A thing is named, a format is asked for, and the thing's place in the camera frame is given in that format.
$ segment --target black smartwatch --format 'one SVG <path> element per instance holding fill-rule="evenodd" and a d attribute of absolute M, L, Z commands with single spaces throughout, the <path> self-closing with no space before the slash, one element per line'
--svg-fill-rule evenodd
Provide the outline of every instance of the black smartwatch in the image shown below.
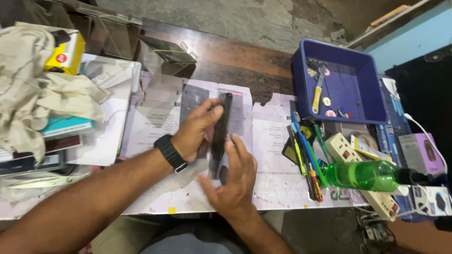
<path fill-rule="evenodd" d="M 176 173 L 182 172 L 182 170 L 188 167 L 187 162 L 185 162 L 177 150 L 171 143 L 172 135 L 166 134 L 163 137 L 157 139 L 154 142 L 154 147 L 160 149 L 163 157 L 169 162 L 169 164 L 174 168 Z"/>

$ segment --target hand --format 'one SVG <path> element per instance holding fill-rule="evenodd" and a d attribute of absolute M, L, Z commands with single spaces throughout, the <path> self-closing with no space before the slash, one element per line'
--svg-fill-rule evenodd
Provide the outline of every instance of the hand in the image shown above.
<path fill-rule="evenodd" d="M 171 138 L 174 148 L 188 162 L 194 161 L 206 151 L 209 141 L 206 129 L 216 123 L 223 114 L 219 99 L 207 99 L 195 108 Z"/>
<path fill-rule="evenodd" d="M 246 221 L 257 214 L 256 207 L 251 203 L 257 161 L 237 135 L 232 134 L 231 140 L 235 146 L 230 141 L 225 144 L 225 151 L 229 156 L 227 184 L 214 188 L 208 177 L 199 176 L 209 202 L 230 224 Z"/>

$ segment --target blue bin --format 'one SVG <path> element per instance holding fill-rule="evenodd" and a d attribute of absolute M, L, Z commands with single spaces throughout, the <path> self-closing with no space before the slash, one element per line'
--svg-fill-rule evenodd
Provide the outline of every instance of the blue bin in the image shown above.
<path fill-rule="evenodd" d="M 329 97 L 331 106 L 321 103 L 319 114 L 312 112 L 317 81 L 308 75 L 306 59 L 322 61 L 330 75 L 322 84 L 322 97 Z M 302 119 L 331 120 L 354 123 L 385 124 L 386 111 L 378 83 L 375 61 L 369 54 L 303 39 L 292 56 L 297 110 Z M 327 110 L 346 108 L 353 118 L 328 117 Z"/>

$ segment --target product box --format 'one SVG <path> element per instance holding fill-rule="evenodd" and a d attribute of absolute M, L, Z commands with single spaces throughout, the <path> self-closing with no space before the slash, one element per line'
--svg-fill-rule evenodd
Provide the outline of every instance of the product box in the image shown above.
<path fill-rule="evenodd" d="M 399 141 L 409 168 L 423 174 L 444 173 L 443 161 L 424 133 L 399 136 Z"/>
<path fill-rule="evenodd" d="M 413 186 L 415 208 L 427 204 L 424 209 L 417 213 L 429 216 L 451 216 L 452 208 L 447 187 L 426 186 L 425 188 L 427 193 L 423 188 Z"/>
<path fill-rule="evenodd" d="M 44 140 L 52 140 L 93 132 L 95 129 L 96 125 L 94 120 L 59 115 L 49 118 L 49 123 L 39 133 L 41 133 Z"/>
<path fill-rule="evenodd" d="M 16 22 L 15 26 L 30 25 Z M 85 52 L 85 40 L 78 30 L 35 25 L 46 29 L 55 38 L 55 49 L 47 60 L 44 71 L 53 71 L 77 75 L 80 61 Z"/>

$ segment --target purple box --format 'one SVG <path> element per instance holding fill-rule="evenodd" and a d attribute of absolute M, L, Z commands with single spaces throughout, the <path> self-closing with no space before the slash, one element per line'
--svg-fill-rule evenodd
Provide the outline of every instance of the purple box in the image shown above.
<path fill-rule="evenodd" d="M 428 135 L 434 143 L 432 134 Z M 443 161 L 424 133 L 399 136 L 399 141 L 409 168 L 420 173 L 444 173 Z"/>

